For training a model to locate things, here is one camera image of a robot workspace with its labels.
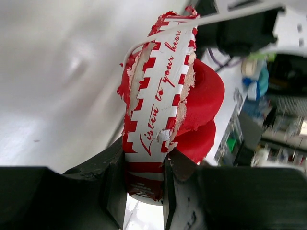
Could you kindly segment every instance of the white string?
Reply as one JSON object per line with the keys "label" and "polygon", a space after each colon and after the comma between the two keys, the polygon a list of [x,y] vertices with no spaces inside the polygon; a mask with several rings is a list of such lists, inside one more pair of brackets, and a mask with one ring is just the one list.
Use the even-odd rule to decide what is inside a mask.
{"label": "white string", "polygon": [[282,4],[278,0],[271,0],[269,2],[258,3],[254,6],[244,7],[244,8],[236,9],[236,10],[225,12],[225,13],[223,12],[223,14],[216,13],[216,14],[207,15],[207,16],[204,16],[204,17],[201,17],[201,18],[198,18],[198,19],[191,20],[190,22],[187,22],[187,23],[182,23],[180,25],[176,25],[176,26],[174,26],[174,27],[172,27],[168,30],[161,31],[157,34],[154,34],[150,37],[147,37],[146,39],[144,39],[141,42],[132,46],[127,51],[127,53],[125,55],[125,58],[124,58],[124,61],[123,61],[123,67],[126,66],[126,63],[127,63],[129,56],[133,53],[133,51],[135,49],[137,49],[138,47],[140,47],[140,46],[142,46],[142,45],[144,45],[148,42],[151,42],[151,41],[157,39],[159,36],[166,35],[166,34],[169,34],[170,32],[180,30],[180,29],[184,29],[184,28],[187,28],[187,27],[191,28],[191,27],[195,27],[195,26],[199,26],[199,25],[207,25],[207,24],[223,22],[223,21],[227,21],[227,20],[231,20],[231,19],[235,19],[235,18],[245,17],[245,16],[256,14],[256,13],[275,9],[275,8],[278,8],[278,7],[281,7],[281,6],[282,6]]}

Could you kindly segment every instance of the red object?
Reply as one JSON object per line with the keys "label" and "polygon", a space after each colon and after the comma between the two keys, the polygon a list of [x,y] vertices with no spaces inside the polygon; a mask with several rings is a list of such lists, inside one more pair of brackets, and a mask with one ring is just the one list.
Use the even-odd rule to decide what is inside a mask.
{"label": "red object", "polygon": [[210,67],[196,59],[194,61],[195,87],[187,96],[187,114],[177,136],[197,130],[213,120],[219,111],[225,94],[220,76]]}
{"label": "red object", "polygon": [[206,125],[198,127],[197,131],[190,131],[175,137],[178,142],[177,149],[190,160],[198,163],[202,161],[214,144],[215,123],[213,120]]}

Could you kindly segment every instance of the black cable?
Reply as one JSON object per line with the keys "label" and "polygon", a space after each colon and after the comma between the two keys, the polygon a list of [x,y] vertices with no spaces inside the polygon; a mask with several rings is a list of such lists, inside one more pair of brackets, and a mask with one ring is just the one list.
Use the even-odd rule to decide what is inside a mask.
{"label": "black cable", "polygon": [[216,69],[215,72],[217,73],[217,72],[221,71],[223,68],[227,67],[228,64],[231,62],[231,60],[232,60],[232,57],[229,58],[229,60],[226,61],[220,68]]}

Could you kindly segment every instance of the white cable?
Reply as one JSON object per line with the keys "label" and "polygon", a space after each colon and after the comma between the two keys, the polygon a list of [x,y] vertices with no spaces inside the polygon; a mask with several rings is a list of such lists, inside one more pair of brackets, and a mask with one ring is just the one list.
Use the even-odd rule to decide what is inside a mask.
{"label": "white cable", "polygon": [[278,7],[281,7],[281,6],[282,6],[282,4],[278,0],[271,0],[269,2],[258,3],[257,5],[254,5],[254,6],[239,8],[237,10],[233,10],[233,11],[229,11],[229,12],[225,12],[225,13],[223,12],[223,14],[216,13],[216,14],[213,14],[213,15],[204,16],[204,17],[201,17],[201,18],[198,18],[198,19],[195,19],[195,20],[191,20],[190,22],[182,23],[178,26],[174,26],[173,28],[170,28],[168,30],[161,31],[157,34],[154,34],[150,37],[147,37],[142,42],[137,43],[134,46],[132,46],[127,51],[127,53],[125,55],[125,58],[124,58],[124,61],[123,61],[123,67],[126,66],[126,63],[127,63],[129,56],[133,53],[133,51],[135,49],[137,49],[138,47],[140,47],[140,46],[142,46],[142,45],[144,45],[148,42],[155,40],[159,36],[166,35],[166,34],[169,34],[170,32],[175,31],[175,30],[180,30],[180,29],[187,28],[187,27],[191,28],[191,27],[195,27],[195,26],[199,26],[199,25],[207,25],[207,24],[223,22],[223,21],[227,21],[227,20],[231,20],[231,19],[235,19],[235,18],[245,17],[245,16],[256,14],[256,13],[275,9],[275,8],[278,8]]}

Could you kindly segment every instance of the purple wire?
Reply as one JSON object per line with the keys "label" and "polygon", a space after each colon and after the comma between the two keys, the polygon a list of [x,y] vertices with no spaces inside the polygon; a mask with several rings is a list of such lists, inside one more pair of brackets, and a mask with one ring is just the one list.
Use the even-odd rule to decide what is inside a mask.
{"label": "purple wire", "polygon": [[233,64],[227,64],[226,66],[225,66],[225,64],[222,64],[221,62],[219,62],[216,58],[215,58],[215,56],[213,55],[213,52],[212,52],[212,50],[210,49],[210,48],[208,48],[208,52],[209,52],[209,55],[210,55],[210,57],[211,57],[211,59],[215,62],[215,64],[216,65],[218,65],[220,68],[221,67],[233,67],[233,66],[236,66],[237,64],[239,64],[240,62],[241,62],[241,60],[239,60],[239,61],[236,61],[235,63],[233,63]]}

